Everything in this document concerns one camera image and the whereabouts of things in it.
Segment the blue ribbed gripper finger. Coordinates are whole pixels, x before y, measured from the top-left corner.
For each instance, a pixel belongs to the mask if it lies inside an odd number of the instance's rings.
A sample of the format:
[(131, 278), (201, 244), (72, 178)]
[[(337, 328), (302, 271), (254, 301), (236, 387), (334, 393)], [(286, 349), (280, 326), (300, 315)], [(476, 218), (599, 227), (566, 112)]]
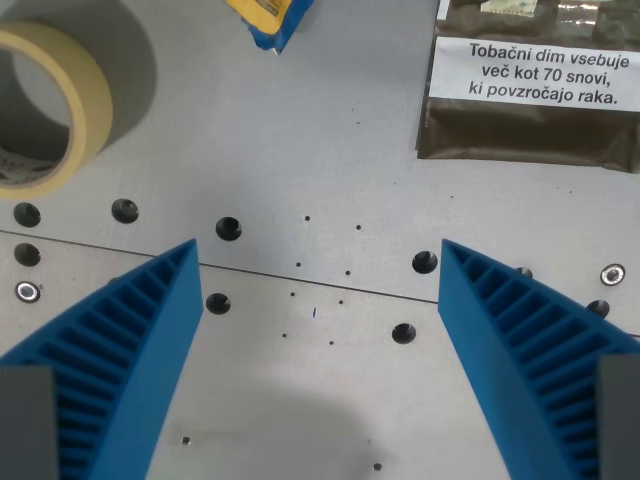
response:
[(143, 479), (203, 314), (197, 243), (117, 277), (4, 353), (48, 366), (63, 479)]
[(597, 479), (596, 366), (631, 335), (579, 303), (443, 240), (438, 312), (513, 479)]

